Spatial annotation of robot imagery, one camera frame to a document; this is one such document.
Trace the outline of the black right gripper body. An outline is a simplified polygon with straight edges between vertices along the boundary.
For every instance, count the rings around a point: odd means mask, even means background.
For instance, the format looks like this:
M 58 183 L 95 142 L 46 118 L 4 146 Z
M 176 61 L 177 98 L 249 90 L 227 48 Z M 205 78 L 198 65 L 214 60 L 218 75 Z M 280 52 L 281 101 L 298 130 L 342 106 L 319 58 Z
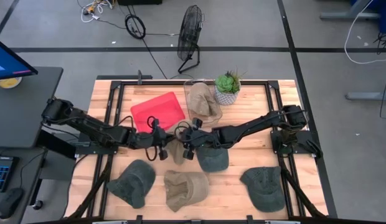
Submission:
M 195 149 L 201 146 L 220 147 L 219 137 L 215 132 L 201 129 L 186 128 L 180 132 L 180 142 L 186 149 Z

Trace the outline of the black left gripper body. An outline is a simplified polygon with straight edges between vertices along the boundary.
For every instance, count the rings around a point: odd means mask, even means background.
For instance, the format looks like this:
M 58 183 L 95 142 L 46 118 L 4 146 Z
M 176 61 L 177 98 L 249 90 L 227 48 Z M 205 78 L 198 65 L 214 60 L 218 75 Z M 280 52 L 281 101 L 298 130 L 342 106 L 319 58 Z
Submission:
M 156 126 L 152 133 L 142 132 L 135 134 L 135 148 L 166 147 L 172 140 L 174 140 L 173 134 L 166 133 L 163 128 Z

